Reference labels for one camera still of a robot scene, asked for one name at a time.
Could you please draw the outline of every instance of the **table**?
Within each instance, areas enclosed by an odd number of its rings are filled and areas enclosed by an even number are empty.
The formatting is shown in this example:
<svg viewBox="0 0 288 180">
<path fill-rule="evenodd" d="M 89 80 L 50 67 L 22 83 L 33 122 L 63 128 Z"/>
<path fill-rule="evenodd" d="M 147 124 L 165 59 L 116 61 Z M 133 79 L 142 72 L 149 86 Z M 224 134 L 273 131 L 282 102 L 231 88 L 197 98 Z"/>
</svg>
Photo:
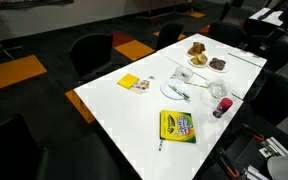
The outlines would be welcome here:
<svg viewBox="0 0 288 180">
<path fill-rule="evenodd" d="M 257 19 L 260 15 L 265 14 L 266 12 L 268 12 L 270 9 L 269 8 L 263 8 L 260 11 L 258 11 L 257 13 L 255 13 L 254 15 L 252 15 L 250 17 L 250 19 Z M 271 24 L 275 24 L 276 26 L 280 26 L 282 25 L 282 21 L 280 21 L 278 19 L 278 17 L 282 14 L 282 11 L 275 11 L 272 14 L 270 14 L 267 18 L 263 19 L 263 21 L 271 23 Z"/>
<path fill-rule="evenodd" d="M 188 61 L 192 57 L 189 57 L 186 52 L 193 46 L 193 42 L 200 42 L 205 45 L 206 50 L 203 53 L 208 57 L 208 62 L 213 57 L 226 61 L 228 72 L 218 73 L 207 67 L 198 68 L 189 64 Z M 266 59 L 256 57 L 252 53 L 241 51 L 200 34 L 195 34 L 161 49 L 158 53 L 184 67 L 190 68 L 195 74 L 205 79 L 211 76 L 223 77 L 232 94 L 240 99 L 245 97 L 266 63 Z"/>
<path fill-rule="evenodd" d="M 167 81 L 179 65 L 159 53 L 152 54 L 75 90 L 86 107 L 123 153 L 142 179 L 190 180 L 221 137 L 241 104 L 217 119 L 212 115 L 218 101 L 206 88 L 186 85 L 191 102 L 164 96 L 160 84 Z M 117 84 L 126 73 L 150 80 L 148 92 L 138 95 Z M 204 81 L 197 75 L 196 81 Z M 159 115 L 161 110 L 189 112 L 197 142 L 164 141 L 159 151 Z"/>
</svg>

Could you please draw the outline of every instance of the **floor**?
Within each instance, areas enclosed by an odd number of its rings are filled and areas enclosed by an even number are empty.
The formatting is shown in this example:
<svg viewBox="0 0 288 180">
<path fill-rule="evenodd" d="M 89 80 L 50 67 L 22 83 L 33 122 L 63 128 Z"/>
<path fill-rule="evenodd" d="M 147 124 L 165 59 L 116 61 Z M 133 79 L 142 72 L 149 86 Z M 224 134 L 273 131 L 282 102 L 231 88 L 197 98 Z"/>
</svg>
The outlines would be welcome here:
<svg viewBox="0 0 288 180">
<path fill-rule="evenodd" d="M 24 49 L 13 55 L 21 58 L 34 54 L 47 72 L 0 89 L 0 121 L 14 113 L 23 115 L 40 147 L 54 147 L 92 132 L 96 125 L 87 123 L 65 96 L 77 87 L 78 76 L 68 56 L 74 40 L 89 33 L 118 31 L 153 48 L 157 41 L 153 33 L 165 24 L 184 24 L 183 34 L 189 36 L 219 19 L 222 5 L 198 2 L 204 5 L 199 12 L 205 16 L 200 18 L 173 14 L 151 25 L 135 16 L 125 16 L 3 41 L 6 47 L 22 45 Z M 115 49 L 112 60 L 118 65 L 132 62 Z M 8 61 L 0 55 L 0 64 Z M 288 77 L 288 67 L 280 73 Z M 288 133 L 288 119 L 279 127 Z"/>
</svg>

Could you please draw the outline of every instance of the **conference table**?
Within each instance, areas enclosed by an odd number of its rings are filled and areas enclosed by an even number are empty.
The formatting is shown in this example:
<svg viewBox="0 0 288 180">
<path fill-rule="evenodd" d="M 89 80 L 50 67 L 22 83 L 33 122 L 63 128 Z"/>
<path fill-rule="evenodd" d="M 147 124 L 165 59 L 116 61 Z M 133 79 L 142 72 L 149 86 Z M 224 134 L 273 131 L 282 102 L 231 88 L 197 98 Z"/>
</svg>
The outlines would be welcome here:
<svg viewBox="0 0 288 180">
<path fill-rule="evenodd" d="M 205 46 L 206 50 L 203 53 L 208 58 L 206 67 L 196 67 L 189 62 L 192 57 L 187 54 L 187 51 L 193 46 L 194 42 L 203 43 Z M 204 79 L 214 75 L 221 76 L 231 93 L 240 99 L 245 97 L 266 63 L 266 59 L 264 58 L 225 45 L 200 34 L 195 34 L 167 48 L 161 49 L 158 53 L 181 66 L 190 68 L 194 73 Z M 214 72 L 212 68 L 208 68 L 208 63 L 213 58 L 224 60 L 227 71 Z"/>
<path fill-rule="evenodd" d="M 253 14 L 250 19 L 257 19 L 259 16 L 265 14 L 268 12 L 270 9 L 269 8 L 263 8 L 257 13 Z M 276 26 L 282 25 L 282 21 L 278 19 L 278 17 L 282 14 L 283 11 L 274 11 L 272 14 L 270 14 L 267 18 L 263 19 L 264 22 L 268 22 L 271 24 L 274 24 Z"/>
<path fill-rule="evenodd" d="M 194 35 L 180 41 L 179 44 L 202 40 L 196 39 L 199 36 Z M 209 55 L 215 55 L 213 52 L 218 53 L 216 55 L 230 52 L 236 56 L 249 56 L 247 53 L 226 47 L 219 42 L 218 46 L 213 48 L 220 50 L 211 51 L 214 42 L 207 39 L 204 43 L 209 50 Z M 188 66 L 168 57 L 170 54 L 163 53 L 173 49 L 173 45 L 166 47 L 157 53 L 74 89 L 120 152 L 139 176 L 145 180 L 193 179 L 243 103 L 240 98 L 235 98 L 228 111 L 221 118 L 215 118 L 212 112 L 216 109 L 219 100 L 210 94 L 208 88 L 184 84 L 185 92 L 190 96 L 190 102 L 174 100 L 165 96 L 161 91 L 162 85 L 174 79 L 173 74 L 177 67 Z M 178 49 L 176 52 L 181 54 L 178 55 L 179 60 L 182 60 L 181 57 L 185 58 L 183 52 Z M 250 63 L 239 58 L 231 60 L 226 54 L 223 56 L 225 60 L 229 61 L 229 66 L 232 68 L 230 73 L 240 73 L 237 76 L 247 77 L 241 78 L 239 81 L 229 81 L 230 85 L 236 87 L 234 88 L 236 90 L 239 89 L 237 88 L 239 85 L 234 83 L 245 80 L 247 81 L 246 84 L 251 84 L 258 74 L 257 71 L 264 65 L 261 61 L 265 61 L 255 58 L 257 61 Z M 235 65 L 247 69 L 234 71 Z M 194 69 L 195 73 L 190 81 L 202 84 L 205 83 L 207 75 L 221 74 L 225 76 L 225 73 L 208 72 L 206 68 L 204 68 L 205 72 L 203 73 L 200 73 L 200 70 L 202 68 Z M 148 80 L 150 82 L 149 89 L 142 94 L 137 94 L 117 84 L 126 74 Z M 245 91 L 249 87 L 242 86 L 240 89 Z M 195 129 L 196 143 L 164 140 L 162 148 L 159 150 L 161 142 L 160 113 L 162 110 L 190 113 Z"/>
</svg>

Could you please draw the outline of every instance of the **cup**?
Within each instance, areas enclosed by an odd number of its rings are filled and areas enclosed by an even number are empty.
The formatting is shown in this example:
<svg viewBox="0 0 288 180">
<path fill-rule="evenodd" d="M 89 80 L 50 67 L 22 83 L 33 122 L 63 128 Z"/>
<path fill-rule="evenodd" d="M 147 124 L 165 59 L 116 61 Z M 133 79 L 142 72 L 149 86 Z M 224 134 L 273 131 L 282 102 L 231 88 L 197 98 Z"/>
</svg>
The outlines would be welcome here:
<svg viewBox="0 0 288 180">
<path fill-rule="evenodd" d="M 193 71 L 183 66 L 179 66 L 175 70 L 175 76 L 183 82 L 188 82 L 193 76 Z"/>
<path fill-rule="evenodd" d="M 223 98 L 227 95 L 227 90 L 222 77 L 214 76 L 208 80 L 208 89 L 212 96 Z"/>
</svg>

